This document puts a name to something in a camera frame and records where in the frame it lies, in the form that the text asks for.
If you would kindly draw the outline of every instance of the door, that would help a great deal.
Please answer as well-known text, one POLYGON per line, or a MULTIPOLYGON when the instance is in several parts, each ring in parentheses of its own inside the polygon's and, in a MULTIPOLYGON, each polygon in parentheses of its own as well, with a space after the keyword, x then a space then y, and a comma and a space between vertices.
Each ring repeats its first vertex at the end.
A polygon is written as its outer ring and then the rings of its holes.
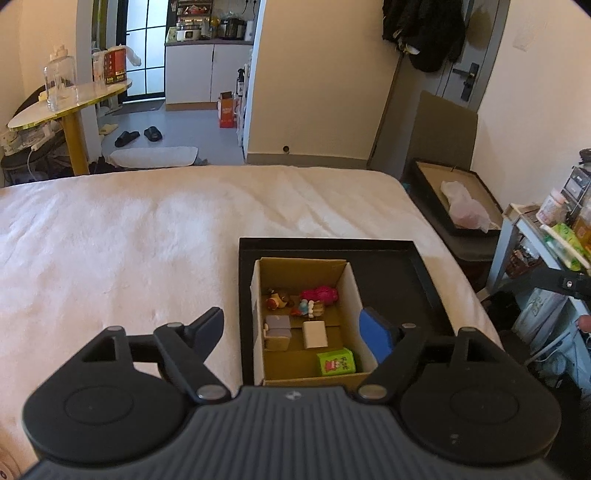
POLYGON ((166 104, 209 102, 213 45, 166 47, 166 104))
POLYGON ((438 73, 416 70, 401 58, 368 168, 400 178, 406 163, 421 92, 426 90, 478 111, 501 43, 510 0, 463 0, 466 42, 455 64, 446 61, 438 73))
POLYGON ((142 60, 127 60, 127 78, 133 81, 120 101, 164 97, 164 42, 168 0, 119 0, 117 44, 130 46, 142 60))
POLYGON ((222 92, 234 92, 238 69, 248 61, 250 45, 215 45, 213 49, 212 102, 222 92))

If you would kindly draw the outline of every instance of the black slipper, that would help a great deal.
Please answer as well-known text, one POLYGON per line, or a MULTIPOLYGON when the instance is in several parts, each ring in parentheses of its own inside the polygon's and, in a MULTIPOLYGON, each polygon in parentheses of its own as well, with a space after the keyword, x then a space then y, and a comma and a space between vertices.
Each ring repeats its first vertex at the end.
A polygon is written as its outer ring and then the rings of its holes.
POLYGON ((162 134, 156 127, 148 127, 146 130, 144 130, 144 135, 151 142, 162 140, 162 134))
POLYGON ((123 132, 118 138, 117 140, 115 140, 115 146, 117 148, 121 148, 126 146, 129 142, 132 142, 133 140, 135 140, 136 138, 139 137, 139 132, 135 131, 135 132, 128 132, 127 130, 125 132, 123 132))

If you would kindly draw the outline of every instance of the door handle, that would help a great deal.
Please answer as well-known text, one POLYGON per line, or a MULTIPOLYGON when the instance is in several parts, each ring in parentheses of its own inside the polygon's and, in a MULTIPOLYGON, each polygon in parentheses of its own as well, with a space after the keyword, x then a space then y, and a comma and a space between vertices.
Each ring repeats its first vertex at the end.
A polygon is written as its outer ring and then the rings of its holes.
POLYGON ((470 95, 472 94, 472 89, 474 88, 474 83, 476 82, 476 75, 478 74, 479 69, 480 65, 474 62, 472 62, 472 65, 470 65, 470 70, 468 72, 460 69, 452 69, 452 73, 455 73, 456 75, 459 75, 460 77, 464 78, 464 89, 462 91, 461 99, 465 102, 467 102, 470 99, 470 95))

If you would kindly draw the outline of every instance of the white bedsheet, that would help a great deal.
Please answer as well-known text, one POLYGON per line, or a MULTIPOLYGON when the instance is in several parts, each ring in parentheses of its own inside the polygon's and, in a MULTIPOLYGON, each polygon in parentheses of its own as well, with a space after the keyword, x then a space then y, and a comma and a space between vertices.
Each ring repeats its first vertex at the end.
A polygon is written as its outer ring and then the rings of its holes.
POLYGON ((207 360, 241 383, 238 239, 302 236, 413 240, 454 330, 498 337, 453 257, 401 185, 378 172, 186 167, 0 189, 0 446, 21 469, 27 396, 109 325, 151 333, 226 315, 207 360))

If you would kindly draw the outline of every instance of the white toy block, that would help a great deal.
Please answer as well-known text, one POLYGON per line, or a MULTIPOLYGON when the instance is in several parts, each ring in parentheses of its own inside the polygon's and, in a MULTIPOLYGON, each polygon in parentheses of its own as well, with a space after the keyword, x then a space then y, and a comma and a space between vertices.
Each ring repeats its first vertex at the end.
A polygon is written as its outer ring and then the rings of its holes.
POLYGON ((326 337, 326 326, 322 320, 314 320, 304 322, 302 324, 304 332, 304 347, 305 348, 319 348, 328 346, 329 341, 326 337))

